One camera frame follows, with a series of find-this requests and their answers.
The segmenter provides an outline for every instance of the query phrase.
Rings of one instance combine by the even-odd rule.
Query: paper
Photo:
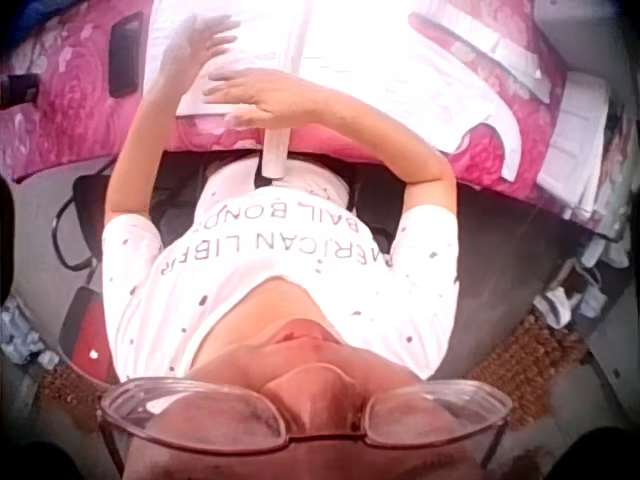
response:
[[[569,208],[593,211],[609,109],[606,82],[569,72],[560,114],[537,183]]]
[[[145,63],[144,91],[160,68],[162,54],[180,23],[189,15],[200,17],[230,14],[241,22],[233,32],[238,40],[228,54],[209,62],[194,85],[182,98],[178,116],[228,113],[236,106],[207,105],[202,90],[212,85],[208,74],[214,69],[263,67],[282,69],[282,53],[287,49],[292,25],[292,12],[297,0],[155,0],[149,26]]]
[[[316,2],[300,76],[348,93],[455,152],[480,123],[505,145],[503,177],[513,181],[521,137],[509,107],[477,75],[408,23],[411,0]]]

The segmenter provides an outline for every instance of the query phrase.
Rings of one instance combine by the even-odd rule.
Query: black phone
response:
[[[111,27],[109,40],[109,95],[125,97],[140,87],[140,44],[144,15],[132,13]]]

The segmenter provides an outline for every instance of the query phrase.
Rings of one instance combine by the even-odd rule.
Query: glasses frame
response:
[[[113,461],[121,477],[124,475],[125,462],[124,462],[124,459],[122,458],[122,454],[120,453],[120,449],[118,448],[118,445],[117,445],[117,441],[115,438],[115,431],[119,431],[124,434],[131,435],[135,438],[138,438],[139,440],[143,440],[145,442],[149,442],[154,445],[158,445],[160,447],[164,447],[164,448],[168,448],[171,450],[176,450],[184,453],[189,453],[189,454],[209,455],[209,456],[216,456],[216,457],[250,457],[250,456],[256,456],[256,455],[264,455],[264,454],[280,452],[282,450],[287,449],[291,444],[295,444],[295,443],[301,444],[301,443],[311,443],[311,442],[319,442],[319,441],[350,441],[350,442],[360,441],[368,447],[380,448],[384,450],[422,450],[422,449],[428,449],[428,448],[446,447],[458,442],[463,442],[471,438],[474,438],[476,436],[482,435],[483,433],[495,428],[496,431],[491,439],[491,442],[489,443],[489,446],[487,447],[485,454],[482,457],[482,460],[480,461],[481,468],[486,469],[489,463],[491,462],[493,456],[495,455],[496,451],[498,450],[500,443],[502,442],[502,439],[508,427],[509,413],[511,411],[511,401],[504,393],[500,392],[499,390],[493,387],[489,387],[488,385],[485,385],[481,382],[475,382],[472,380],[456,380],[456,383],[458,384],[464,382],[469,386],[473,385],[476,387],[481,387],[483,389],[490,388],[492,393],[497,393],[499,394],[499,396],[502,396],[503,399],[506,399],[508,401],[509,409],[501,418],[498,418],[492,423],[488,423],[470,432],[466,432],[460,435],[454,435],[452,437],[447,438],[446,440],[436,440],[436,441],[431,440],[431,441],[426,441],[422,443],[411,443],[411,444],[379,442],[368,435],[366,429],[364,428],[364,422],[360,422],[360,431],[357,431],[357,432],[322,433],[322,434],[290,434],[288,431],[288,428],[286,427],[286,424],[284,424],[285,436],[282,440],[282,443],[279,445],[275,445],[273,447],[268,447],[268,448],[254,448],[254,449],[241,449],[237,451],[228,451],[223,449],[216,449],[215,447],[204,448],[204,447],[196,447],[196,446],[187,446],[180,442],[166,440],[163,438],[156,437],[154,435],[147,434],[145,433],[144,430],[139,430],[137,428],[132,430],[130,428],[130,425],[127,425],[126,421],[116,417],[115,415],[112,415],[111,412],[109,412],[108,408],[105,406],[105,403],[106,403],[105,400],[107,399],[105,397],[109,397],[111,395],[116,396],[117,393],[120,390],[122,390],[123,387],[126,387],[131,383],[143,382],[143,381],[158,382],[158,381],[167,381],[167,380],[171,380],[172,383],[176,383],[178,385],[181,383],[184,383],[185,385],[200,384],[200,382],[195,382],[191,380],[178,380],[173,378],[158,378],[158,377],[136,378],[111,388],[109,391],[105,392],[100,397],[99,408],[97,411],[98,426],[99,426],[102,438],[105,442],[105,446],[107,447],[109,455],[111,456],[111,460]],[[433,381],[428,383],[429,384],[448,383],[448,381],[446,380]],[[251,390],[247,390],[241,387],[233,387],[233,386],[228,387],[226,385],[214,385],[214,386],[231,388],[234,391],[242,391],[243,393],[257,395],[255,392],[252,392]],[[394,390],[392,392],[385,392],[384,394],[379,394],[379,395],[386,395],[393,392],[408,391],[413,388],[416,388],[416,387],[415,386],[405,387],[398,390]],[[277,410],[277,408],[275,408],[273,404],[269,402],[268,399],[264,398],[262,395],[260,395],[260,397],[264,401],[266,401],[269,404],[269,406],[274,409],[275,412],[278,413],[279,420],[280,422],[282,422],[282,414]],[[369,404],[365,412],[365,418],[375,398],[376,397],[374,396],[369,400]]]

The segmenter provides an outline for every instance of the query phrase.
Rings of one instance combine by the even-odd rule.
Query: eyeglasses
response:
[[[109,391],[98,417],[109,453],[122,474],[114,430],[187,453],[247,456],[275,452],[294,442],[360,440],[385,449],[440,447],[495,434],[481,465],[495,454],[511,400],[489,385],[467,380],[432,381],[371,398],[351,432],[296,435],[264,396],[244,388],[190,380],[139,378]],[[167,419],[179,419],[164,428]]]

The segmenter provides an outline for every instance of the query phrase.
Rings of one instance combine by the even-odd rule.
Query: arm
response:
[[[162,151],[169,139],[182,96],[200,70],[235,41],[220,33],[238,22],[225,15],[207,20],[189,17],[165,51],[155,83],[142,99],[109,181],[105,225],[124,214],[149,217],[151,194]]]
[[[381,111],[338,92],[327,95],[318,123],[362,144],[407,184],[403,211],[427,204],[456,213],[455,175],[440,152]]]
[[[105,225],[123,214],[149,218],[151,193],[180,97],[154,86],[142,99],[109,180]]]
[[[362,144],[407,183],[404,210],[437,205],[456,213],[456,180],[447,160],[413,131],[346,94],[282,72],[215,73],[222,82],[203,93],[207,103],[245,103],[234,126],[292,128],[319,123]]]

